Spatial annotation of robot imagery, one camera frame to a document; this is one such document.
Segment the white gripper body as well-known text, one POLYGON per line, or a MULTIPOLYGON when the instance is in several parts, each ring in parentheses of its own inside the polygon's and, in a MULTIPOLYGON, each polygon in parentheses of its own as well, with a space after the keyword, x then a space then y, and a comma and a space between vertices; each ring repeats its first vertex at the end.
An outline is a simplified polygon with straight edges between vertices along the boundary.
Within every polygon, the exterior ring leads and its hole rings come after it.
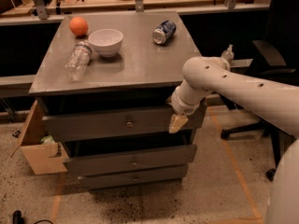
POLYGON ((168 98, 168 103, 172 106, 177 115, 192 115, 199 107, 200 102, 206 97, 203 90, 193 89, 190 86, 180 85, 175 88, 168 98))

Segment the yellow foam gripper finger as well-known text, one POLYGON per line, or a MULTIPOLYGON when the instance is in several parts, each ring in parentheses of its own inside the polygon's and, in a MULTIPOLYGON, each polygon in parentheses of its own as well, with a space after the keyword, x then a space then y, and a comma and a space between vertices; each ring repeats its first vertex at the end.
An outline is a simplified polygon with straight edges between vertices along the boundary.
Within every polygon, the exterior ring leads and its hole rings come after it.
POLYGON ((169 124, 169 132, 177 133, 187 122, 188 122, 187 116, 173 114, 169 124))

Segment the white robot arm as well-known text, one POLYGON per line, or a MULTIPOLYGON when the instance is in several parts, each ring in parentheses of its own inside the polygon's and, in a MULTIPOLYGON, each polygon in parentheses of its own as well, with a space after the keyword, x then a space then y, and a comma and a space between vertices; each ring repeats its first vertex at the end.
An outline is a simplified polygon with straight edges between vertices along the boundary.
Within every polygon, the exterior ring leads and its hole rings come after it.
POLYGON ((299 87, 232 73, 221 57, 192 57, 182 73, 170 98, 170 133, 179 131, 199 103, 216 92, 295 138, 276 169, 265 224, 299 224, 299 87))

